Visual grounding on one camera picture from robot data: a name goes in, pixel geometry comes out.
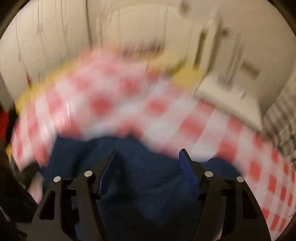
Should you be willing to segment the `navy blue puffer jacket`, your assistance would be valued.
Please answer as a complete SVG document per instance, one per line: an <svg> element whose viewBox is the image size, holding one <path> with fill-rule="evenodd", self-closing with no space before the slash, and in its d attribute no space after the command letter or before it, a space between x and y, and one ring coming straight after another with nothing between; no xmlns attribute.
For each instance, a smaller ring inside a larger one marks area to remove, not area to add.
<svg viewBox="0 0 296 241"><path fill-rule="evenodd" d="M112 150L118 152L119 164L97 202L109 240L188 240L199 204L179 158L154 153L133 137L88 142L58 137L43 171L46 189L56 176L72 179L93 169ZM201 164L224 178L239 176L220 158Z"/></svg>

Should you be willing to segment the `nautical print curtain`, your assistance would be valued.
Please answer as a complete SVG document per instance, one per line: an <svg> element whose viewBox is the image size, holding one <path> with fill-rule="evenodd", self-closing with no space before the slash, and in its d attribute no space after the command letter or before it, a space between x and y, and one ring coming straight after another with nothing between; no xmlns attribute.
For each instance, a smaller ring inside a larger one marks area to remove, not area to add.
<svg viewBox="0 0 296 241"><path fill-rule="evenodd" d="M295 71L263 118L263 135L289 162L295 162Z"/></svg>

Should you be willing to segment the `white nightstand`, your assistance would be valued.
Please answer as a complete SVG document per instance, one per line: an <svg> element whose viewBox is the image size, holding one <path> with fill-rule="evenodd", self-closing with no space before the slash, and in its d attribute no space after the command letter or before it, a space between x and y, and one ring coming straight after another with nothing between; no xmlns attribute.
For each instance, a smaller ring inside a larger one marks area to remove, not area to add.
<svg viewBox="0 0 296 241"><path fill-rule="evenodd" d="M232 114L253 130L262 131L259 102L243 88L225 84L222 78L212 74L205 77L194 95Z"/></svg>

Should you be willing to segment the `red white checkered bed cover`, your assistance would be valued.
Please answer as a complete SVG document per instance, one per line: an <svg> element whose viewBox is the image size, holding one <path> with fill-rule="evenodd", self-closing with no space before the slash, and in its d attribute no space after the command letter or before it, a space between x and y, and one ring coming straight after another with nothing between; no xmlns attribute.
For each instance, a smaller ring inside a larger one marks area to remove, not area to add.
<svg viewBox="0 0 296 241"><path fill-rule="evenodd" d="M165 78L101 51L65 64L16 102L11 153L19 169L46 166L57 135L78 139L134 135L176 157L224 157L250 185L272 240L295 213L295 171L246 122Z"/></svg>

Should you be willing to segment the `white wardrobe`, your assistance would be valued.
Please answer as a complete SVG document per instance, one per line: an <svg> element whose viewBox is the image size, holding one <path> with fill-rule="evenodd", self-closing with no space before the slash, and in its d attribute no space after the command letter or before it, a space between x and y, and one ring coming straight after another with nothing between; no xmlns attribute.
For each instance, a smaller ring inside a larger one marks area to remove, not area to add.
<svg viewBox="0 0 296 241"><path fill-rule="evenodd" d="M1 80L16 100L90 47L87 1L29 1L1 37Z"/></svg>

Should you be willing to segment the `white wooden headboard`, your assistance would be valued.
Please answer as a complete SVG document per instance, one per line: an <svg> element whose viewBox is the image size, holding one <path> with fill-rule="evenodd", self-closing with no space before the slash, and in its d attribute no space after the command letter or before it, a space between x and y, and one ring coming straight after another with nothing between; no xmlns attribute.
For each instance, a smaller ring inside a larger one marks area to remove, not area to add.
<svg viewBox="0 0 296 241"><path fill-rule="evenodd" d="M191 15L187 1L87 1L92 45L163 73L189 65L208 72L221 20Z"/></svg>

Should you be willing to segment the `wall switch socket panel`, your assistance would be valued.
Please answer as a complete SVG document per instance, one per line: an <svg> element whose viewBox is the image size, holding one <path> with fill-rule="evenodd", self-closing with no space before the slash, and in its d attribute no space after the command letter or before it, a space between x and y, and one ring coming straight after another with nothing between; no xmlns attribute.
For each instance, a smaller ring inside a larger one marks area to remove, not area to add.
<svg viewBox="0 0 296 241"><path fill-rule="evenodd" d="M242 71L252 80L257 79L261 72L259 68L257 68L255 65L253 65L251 62L248 62L248 61L243 61L241 63L240 71Z"/></svg>

